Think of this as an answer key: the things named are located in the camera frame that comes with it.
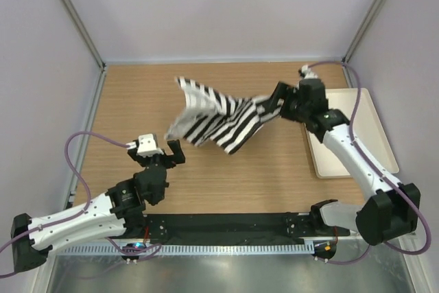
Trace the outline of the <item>black white striped tank top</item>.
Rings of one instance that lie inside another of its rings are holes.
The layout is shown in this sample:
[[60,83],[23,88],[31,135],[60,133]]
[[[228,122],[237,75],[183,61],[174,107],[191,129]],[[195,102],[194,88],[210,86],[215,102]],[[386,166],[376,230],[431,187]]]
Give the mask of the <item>black white striped tank top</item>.
[[175,81],[184,93],[185,107],[169,126],[166,139],[184,139],[195,147],[212,141],[234,154],[262,129],[256,96],[234,97],[184,77]]

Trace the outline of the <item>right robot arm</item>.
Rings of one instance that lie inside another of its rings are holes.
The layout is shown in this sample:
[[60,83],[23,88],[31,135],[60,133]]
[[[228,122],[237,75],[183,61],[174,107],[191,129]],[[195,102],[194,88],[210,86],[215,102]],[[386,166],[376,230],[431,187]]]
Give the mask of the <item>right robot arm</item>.
[[367,151],[355,136],[352,121],[341,110],[330,108],[320,79],[303,79],[298,86],[279,82],[264,107],[278,110],[283,119],[304,124],[338,158],[363,193],[362,206],[337,200],[312,206],[316,213],[309,218],[312,232],[325,235],[337,226],[359,233],[376,246],[416,230],[419,189],[413,183],[401,183]]

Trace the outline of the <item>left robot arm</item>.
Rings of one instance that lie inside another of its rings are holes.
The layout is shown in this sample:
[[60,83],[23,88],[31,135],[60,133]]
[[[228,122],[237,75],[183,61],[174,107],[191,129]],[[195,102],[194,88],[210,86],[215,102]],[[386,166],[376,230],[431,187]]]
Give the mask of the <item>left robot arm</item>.
[[101,238],[137,238],[145,230],[143,212],[165,197],[167,171],[185,163],[179,140],[168,141],[166,154],[156,136],[147,134],[128,144],[127,153],[142,170],[76,207],[33,218],[16,215],[11,229],[15,273],[43,265],[48,256],[75,244]]

